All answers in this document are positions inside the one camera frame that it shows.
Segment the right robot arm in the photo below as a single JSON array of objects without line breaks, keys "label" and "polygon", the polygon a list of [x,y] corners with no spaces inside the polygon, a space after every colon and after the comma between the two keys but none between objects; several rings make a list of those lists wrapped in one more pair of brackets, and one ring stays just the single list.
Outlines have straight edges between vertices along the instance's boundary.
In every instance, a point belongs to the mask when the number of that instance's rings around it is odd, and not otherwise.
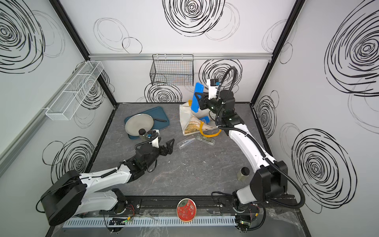
[{"label": "right robot arm", "polygon": [[[235,112],[235,99],[231,92],[222,90],[216,95],[204,92],[193,94],[194,111],[208,109],[215,114],[216,126],[231,138],[244,153],[254,173],[250,184],[234,192],[235,209],[249,203],[272,201],[287,208],[301,208],[305,205],[305,194],[288,175],[288,167],[283,161],[276,161],[251,135],[243,119]],[[292,184],[300,195],[296,204],[286,204],[276,198],[287,192]]]}]

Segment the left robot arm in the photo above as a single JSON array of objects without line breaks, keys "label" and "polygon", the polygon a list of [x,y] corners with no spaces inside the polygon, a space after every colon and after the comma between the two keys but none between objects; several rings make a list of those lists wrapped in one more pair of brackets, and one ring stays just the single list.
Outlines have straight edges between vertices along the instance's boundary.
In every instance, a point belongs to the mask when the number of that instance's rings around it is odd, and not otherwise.
[{"label": "left robot arm", "polygon": [[136,145],[135,155],[117,167],[92,172],[66,172],[40,198],[50,226],[63,224],[75,215],[93,211],[123,214],[129,209],[126,196],[115,185],[127,184],[153,171],[160,156],[173,153],[175,140],[159,145],[159,139]]}]

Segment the small jar black lid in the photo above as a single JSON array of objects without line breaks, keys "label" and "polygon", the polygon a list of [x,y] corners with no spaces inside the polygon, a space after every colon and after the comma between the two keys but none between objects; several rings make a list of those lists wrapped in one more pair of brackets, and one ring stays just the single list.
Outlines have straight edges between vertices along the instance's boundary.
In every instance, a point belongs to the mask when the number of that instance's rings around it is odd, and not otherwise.
[{"label": "small jar black lid", "polygon": [[140,139],[143,142],[148,140],[148,138],[147,138],[147,132],[146,132],[146,130],[144,128],[139,129],[138,133],[139,133]]}]

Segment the clear case white compass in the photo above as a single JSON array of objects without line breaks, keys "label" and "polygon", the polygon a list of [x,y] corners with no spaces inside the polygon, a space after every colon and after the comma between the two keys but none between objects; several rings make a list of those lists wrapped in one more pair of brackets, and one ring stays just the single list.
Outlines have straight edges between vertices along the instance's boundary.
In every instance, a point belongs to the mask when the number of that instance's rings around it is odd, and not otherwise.
[{"label": "clear case white compass", "polygon": [[186,140],[183,140],[181,142],[179,142],[177,145],[178,145],[178,148],[179,149],[183,149],[184,147],[186,147],[187,145],[189,145],[190,143],[192,143],[193,141],[195,140],[195,138],[189,138],[189,139],[186,139]]}]

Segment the aluminium wall rail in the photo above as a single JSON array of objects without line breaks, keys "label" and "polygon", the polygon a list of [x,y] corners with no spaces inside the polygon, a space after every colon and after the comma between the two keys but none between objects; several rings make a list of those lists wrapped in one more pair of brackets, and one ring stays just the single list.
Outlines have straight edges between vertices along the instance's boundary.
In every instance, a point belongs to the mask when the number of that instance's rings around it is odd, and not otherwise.
[{"label": "aluminium wall rail", "polygon": [[216,60],[216,59],[238,59],[238,60],[271,60],[271,53],[112,53],[92,54],[91,60]]}]

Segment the teal tray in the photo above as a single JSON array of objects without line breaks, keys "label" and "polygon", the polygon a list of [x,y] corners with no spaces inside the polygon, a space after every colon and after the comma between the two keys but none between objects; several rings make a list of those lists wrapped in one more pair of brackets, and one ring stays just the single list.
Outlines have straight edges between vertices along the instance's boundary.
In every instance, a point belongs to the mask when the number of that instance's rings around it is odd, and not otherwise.
[{"label": "teal tray", "polygon": [[162,107],[155,107],[139,114],[129,116],[124,120],[125,131],[132,140],[139,138],[139,130],[146,132],[152,129],[163,129],[170,125],[168,116]]}]

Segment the grey round plate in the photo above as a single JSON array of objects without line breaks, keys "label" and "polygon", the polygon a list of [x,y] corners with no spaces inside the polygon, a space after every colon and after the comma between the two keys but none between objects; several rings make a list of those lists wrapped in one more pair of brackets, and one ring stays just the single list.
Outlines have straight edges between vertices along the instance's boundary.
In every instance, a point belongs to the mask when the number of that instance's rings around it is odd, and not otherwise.
[{"label": "grey round plate", "polygon": [[148,114],[137,114],[130,117],[125,123],[125,131],[131,136],[139,136],[139,129],[149,131],[154,126],[153,118]]}]

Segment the canvas tote bag yellow handles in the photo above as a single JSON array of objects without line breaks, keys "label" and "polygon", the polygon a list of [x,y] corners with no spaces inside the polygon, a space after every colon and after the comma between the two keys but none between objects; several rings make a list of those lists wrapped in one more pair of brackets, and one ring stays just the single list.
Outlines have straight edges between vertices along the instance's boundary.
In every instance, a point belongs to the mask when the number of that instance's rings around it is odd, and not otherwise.
[{"label": "canvas tote bag yellow handles", "polygon": [[[190,102],[186,102],[185,104],[179,105],[179,115],[182,134],[184,136],[200,133],[205,137],[212,138],[221,133],[221,130],[217,128],[215,122],[212,120],[215,118],[215,114],[209,109],[199,110],[195,113],[191,110]],[[199,120],[204,116],[209,116],[209,124],[205,124]]]}]

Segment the blue compass case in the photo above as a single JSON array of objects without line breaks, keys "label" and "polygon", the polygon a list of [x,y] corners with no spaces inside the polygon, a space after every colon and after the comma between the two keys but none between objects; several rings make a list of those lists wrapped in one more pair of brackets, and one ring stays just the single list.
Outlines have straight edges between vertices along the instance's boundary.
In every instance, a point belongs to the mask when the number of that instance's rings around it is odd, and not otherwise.
[{"label": "blue compass case", "polygon": [[204,106],[203,92],[204,85],[201,83],[196,83],[191,103],[191,110],[195,113],[197,113]]},{"label": "blue compass case", "polygon": [[205,123],[205,124],[209,124],[209,123],[210,123],[210,118],[209,118],[209,116],[201,117],[199,120],[202,121],[202,122]]}]

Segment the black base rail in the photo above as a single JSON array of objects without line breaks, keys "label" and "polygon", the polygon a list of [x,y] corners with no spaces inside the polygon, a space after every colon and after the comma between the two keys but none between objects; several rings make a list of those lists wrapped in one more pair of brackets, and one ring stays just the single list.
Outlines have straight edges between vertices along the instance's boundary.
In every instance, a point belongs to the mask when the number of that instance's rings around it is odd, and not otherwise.
[{"label": "black base rail", "polygon": [[53,210],[60,217],[72,216],[101,211],[108,214],[138,214],[145,209],[176,209],[184,208],[195,214],[196,209],[215,209],[221,213],[244,213],[248,205],[260,203],[257,200],[243,203],[236,194],[218,193],[211,196],[124,196],[119,190],[105,193],[92,193],[86,197],[64,198],[55,205]]}]

